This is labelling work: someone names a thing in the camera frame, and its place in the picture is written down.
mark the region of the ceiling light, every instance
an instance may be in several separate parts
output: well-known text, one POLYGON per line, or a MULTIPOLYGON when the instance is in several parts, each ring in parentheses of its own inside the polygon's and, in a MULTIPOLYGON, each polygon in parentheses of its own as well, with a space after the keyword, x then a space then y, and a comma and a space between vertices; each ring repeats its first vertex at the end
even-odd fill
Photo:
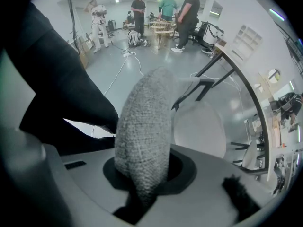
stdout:
POLYGON ((272 9, 269 9, 269 11, 271 11, 274 15, 276 15, 279 19, 281 19, 282 21, 284 21, 285 19, 280 15, 278 14, 276 11, 272 10, 272 9))
POLYGON ((220 14, 218 14, 218 13, 215 13, 215 12, 212 12, 212 11, 210 11, 210 13, 211 13, 211 14, 215 14, 215 15, 218 15, 218 16, 220 15, 220 14))
POLYGON ((289 81, 290 87, 292 88, 292 90, 294 91, 294 87, 291 81, 289 81))
POLYGON ((298 125, 298 141, 299 141, 299 143, 300 143, 300 126, 298 125))

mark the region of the wooden chair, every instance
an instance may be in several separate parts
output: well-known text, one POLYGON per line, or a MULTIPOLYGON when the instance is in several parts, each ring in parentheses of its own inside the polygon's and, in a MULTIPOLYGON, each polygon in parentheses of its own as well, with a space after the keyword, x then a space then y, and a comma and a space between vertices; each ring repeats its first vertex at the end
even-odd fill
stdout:
POLYGON ((170 51, 170 38, 174 33, 174 24, 171 21, 159 21, 154 23, 152 28, 152 40, 151 40, 151 51, 153 53, 158 52, 158 50, 162 47, 166 48, 170 51))

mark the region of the black fabric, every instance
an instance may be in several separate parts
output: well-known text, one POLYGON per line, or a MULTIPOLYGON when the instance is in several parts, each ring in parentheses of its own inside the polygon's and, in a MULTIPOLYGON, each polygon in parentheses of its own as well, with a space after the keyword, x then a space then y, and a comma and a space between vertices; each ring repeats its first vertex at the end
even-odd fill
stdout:
POLYGON ((6 45, 15 67, 36 93, 20 128, 54 145, 60 154, 112 148, 113 141, 87 136, 63 119, 115 133, 118 114, 49 20, 33 4, 25 14, 18 35, 6 45))
POLYGON ((198 11, 200 8, 200 0, 185 0, 182 5, 182 8, 179 12, 179 15, 181 15, 182 10, 183 10, 185 4, 187 4, 187 3, 190 3, 192 6, 189 9, 189 11, 187 12, 187 14, 183 17, 182 22, 192 21, 198 16, 198 11))
POLYGON ((125 206, 118 208, 113 214, 135 225, 154 204, 158 195, 179 194, 184 191, 196 178, 197 168, 192 159, 170 149, 167 181, 158 186, 156 196, 148 207, 142 205, 131 179, 116 170, 114 158, 104 164, 103 173, 115 189, 129 191, 125 206))
MULTIPOLYGON (((114 158, 103 166, 103 173, 110 184, 119 190, 131 191, 134 188, 130 178, 116 170, 114 158)), ((172 195, 183 192, 195 179, 197 168, 189 157, 170 149, 167 181, 157 188, 157 195, 172 195)))
POLYGON ((260 207, 247 194, 246 188, 240 183, 240 177, 232 175, 230 178, 224 178, 222 187, 229 195, 233 205, 239 212, 238 221, 247 219, 260 210, 260 207))
MULTIPOLYGON (((145 3, 143 1, 135 0, 135 1, 132 2, 131 7, 134 8, 134 9, 144 10, 145 9, 145 3)), ((144 13, 139 13, 137 11, 133 11, 133 12, 134 12, 134 19, 135 20, 136 20, 136 18, 139 18, 139 17, 144 18, 144 13)))
POLYGON ((178 32, 180 36, 179 49, 182 49, 188 43, 189 31, 193 26, 193 21, 182 21, 178 23, 178 32))
POLYGON ((144 18, 143 17, 137 17, 134 19, 135 21, 135 30, 140 34, 144 34, 144 18))
POLYGON ((290 108, 289 113, 294 113, 295 115, 298 115, 301 107, 301 95, 297 94, 296 97, 293 99, 292 107, 290 108))
POLYGON ((45 35, 53 27, 34 4, 29 3, 25 12, 18 18, 18 22, 9 23, 11 31, 9 39, 5 41, 5 49, 11 57, 22 55, 31 45, 45 35))

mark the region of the grey knitted cover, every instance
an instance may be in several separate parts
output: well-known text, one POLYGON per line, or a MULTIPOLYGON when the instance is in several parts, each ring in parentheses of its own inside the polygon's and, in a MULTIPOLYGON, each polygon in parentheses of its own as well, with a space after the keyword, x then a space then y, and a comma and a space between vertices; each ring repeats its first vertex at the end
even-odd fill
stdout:
POLYGON ((164 67, 150 71, 132 89, 118 122, 115 167, 132 179, 144 206, 167 177, 176 84, 164 67))

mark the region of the black pants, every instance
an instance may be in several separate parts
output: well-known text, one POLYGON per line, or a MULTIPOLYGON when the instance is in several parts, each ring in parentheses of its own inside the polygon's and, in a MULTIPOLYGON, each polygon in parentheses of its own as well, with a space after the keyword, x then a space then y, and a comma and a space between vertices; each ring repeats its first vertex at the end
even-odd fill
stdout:
POLYGON ((36 93, 20 129, 54 145, 61 155, 113 148, 114 138, 87 136, 63 119, 116 132, 118 114, 89 78, 79 55, 33 5, 23 19, 18 36, 7 46, 15 67, 36 93), (33 27, 39 28, 39 37, 33 27))
POLYGON ((190 21, 182 21, 182 23, 178 23, 178 32, 180 36, 180 43, 178 48, 182 49, 188 43, 189 31, 192 28, 192 22, 190 21))
POLYGON ((136 31, 140 34, 144 34, 144 17, 137 17, 134 19, 136 23, 136 31))

